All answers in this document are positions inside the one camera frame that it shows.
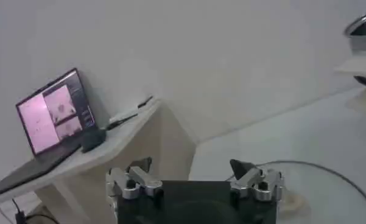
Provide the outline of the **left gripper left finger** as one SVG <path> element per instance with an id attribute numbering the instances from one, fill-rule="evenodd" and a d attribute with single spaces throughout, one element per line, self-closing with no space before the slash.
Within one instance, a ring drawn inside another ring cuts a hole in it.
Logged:
<path id="1" fill-rule="evenodd" d="M 161 197 L 164 193 L 163 182 L 149 171 L 152 158 L 132 161 L 126 169 L 113 167 L 105 175 L 106 195 L 110 198 L 121 196 L 126 200 L 138 198 L 141 193 L 151 198 Z"/>

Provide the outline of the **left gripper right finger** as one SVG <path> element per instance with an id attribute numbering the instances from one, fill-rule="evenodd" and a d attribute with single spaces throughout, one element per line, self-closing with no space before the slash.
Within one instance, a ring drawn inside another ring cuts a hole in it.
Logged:
<path id="1" fill-rule="evenodd" d="M 230 191 L 238 199 L 252 197 L 260 202 L 281 201 L 284 192 L 284 175 L 274 169 L 262 169 L 253 163 L 230 160 L 235 180 Z"/>

